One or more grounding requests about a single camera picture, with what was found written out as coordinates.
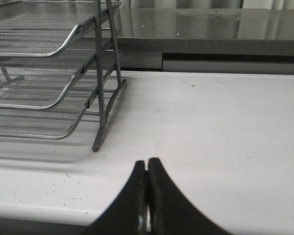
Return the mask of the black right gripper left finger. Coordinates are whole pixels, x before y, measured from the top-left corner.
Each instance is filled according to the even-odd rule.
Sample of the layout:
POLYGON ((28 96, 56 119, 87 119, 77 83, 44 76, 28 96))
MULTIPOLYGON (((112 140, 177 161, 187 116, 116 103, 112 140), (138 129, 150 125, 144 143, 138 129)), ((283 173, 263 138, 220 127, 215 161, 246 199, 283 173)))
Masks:
POLYGON ((145 162, 134 168, 110 206, 83 232, 83 235, 142 235, 146 231, 145 162))

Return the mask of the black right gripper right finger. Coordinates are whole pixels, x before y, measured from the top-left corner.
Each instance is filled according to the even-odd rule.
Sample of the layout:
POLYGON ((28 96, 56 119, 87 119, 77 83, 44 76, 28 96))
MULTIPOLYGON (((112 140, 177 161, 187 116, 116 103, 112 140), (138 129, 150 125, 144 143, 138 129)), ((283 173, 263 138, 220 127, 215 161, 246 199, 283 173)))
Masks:
POLYGON ((172 181, 159 158, 148 161, 149 209, 154 235, 228 235, 202 214, 172 181))

